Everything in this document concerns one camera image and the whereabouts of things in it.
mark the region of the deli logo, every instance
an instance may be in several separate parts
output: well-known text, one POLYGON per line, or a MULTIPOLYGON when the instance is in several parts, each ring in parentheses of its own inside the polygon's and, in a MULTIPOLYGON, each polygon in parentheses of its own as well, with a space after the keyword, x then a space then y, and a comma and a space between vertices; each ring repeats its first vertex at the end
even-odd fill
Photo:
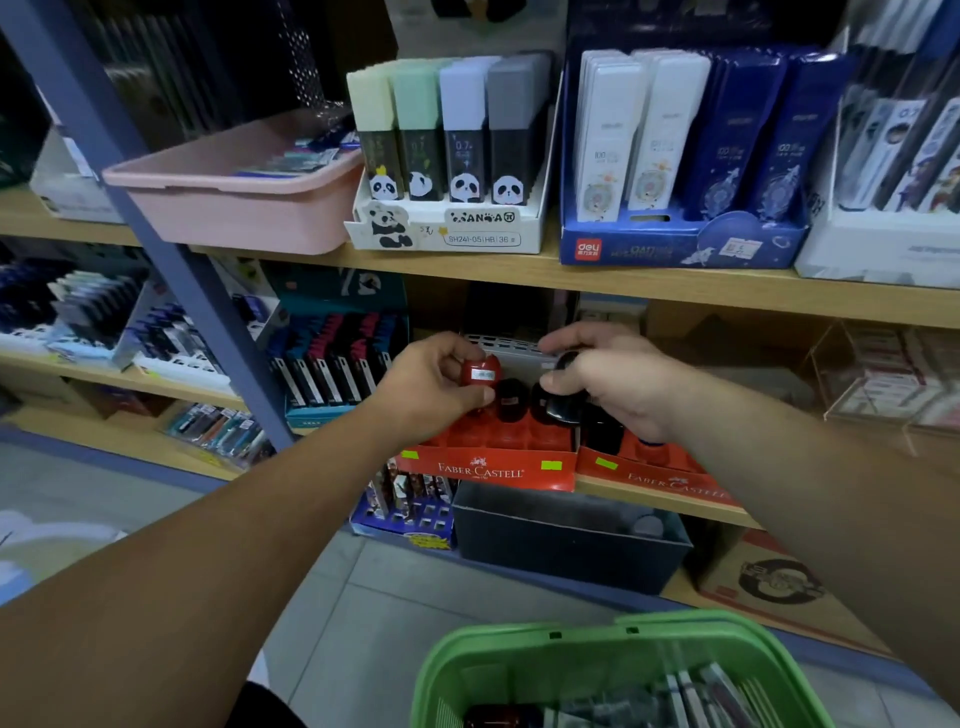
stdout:
POLYGON ((598 237, 578 237, 577 249, 574 251, 575 260, 599 260, 603 241, 598 237))

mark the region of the red display box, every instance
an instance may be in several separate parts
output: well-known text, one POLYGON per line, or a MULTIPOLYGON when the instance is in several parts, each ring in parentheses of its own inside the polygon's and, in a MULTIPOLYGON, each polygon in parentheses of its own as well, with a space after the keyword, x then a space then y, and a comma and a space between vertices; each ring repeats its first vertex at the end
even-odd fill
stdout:
POLYGON ((572 430, 542 425, 529 412, 519 422, 502 423, 488 410, 460 418, 396 458, 408 473, 544 491, 572 491, 576 464, 572 430))
POLYGON ((679 445, 649 446, 630 432, 624 435, 617 455, 580 447, 577 474, 713 503, 740 505, 679 445))

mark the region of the left hand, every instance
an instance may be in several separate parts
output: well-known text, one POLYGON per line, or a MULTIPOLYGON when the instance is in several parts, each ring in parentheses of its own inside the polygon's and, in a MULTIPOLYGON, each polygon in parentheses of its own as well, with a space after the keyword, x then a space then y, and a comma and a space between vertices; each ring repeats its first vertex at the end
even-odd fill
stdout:
POLYGON ((491 387, 457 384, 461 363, 485 356, 480 347, 452 331, 416 341, 394 360, 364 405, 387 418, 400 447, 418 445, 493 401, 491 387))

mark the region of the red pencil sharpener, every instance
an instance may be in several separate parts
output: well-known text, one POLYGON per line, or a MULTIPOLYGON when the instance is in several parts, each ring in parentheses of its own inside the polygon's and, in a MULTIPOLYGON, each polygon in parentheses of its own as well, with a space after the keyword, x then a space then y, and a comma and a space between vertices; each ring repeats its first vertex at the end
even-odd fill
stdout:
POLYGON ((483 361, 467 360, 460 368, 460 386, 467 387, 471 384, 481 384, 485 387, 495 387, 502 374, 500 360, 493 354, 490 354, 483 361))

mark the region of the blue shelf post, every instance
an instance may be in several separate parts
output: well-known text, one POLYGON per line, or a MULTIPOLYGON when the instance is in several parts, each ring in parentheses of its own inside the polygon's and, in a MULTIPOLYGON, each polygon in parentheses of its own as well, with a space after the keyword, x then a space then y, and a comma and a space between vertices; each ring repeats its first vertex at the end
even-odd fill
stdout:
MULTIPOLYGON (((148 153, 66 0, 3 0, 0 28, 98 173, 148 153)), ((126 191, 106 190, 274 447, 293 445, 283 393, 209 258, 160 239, 126 191)))

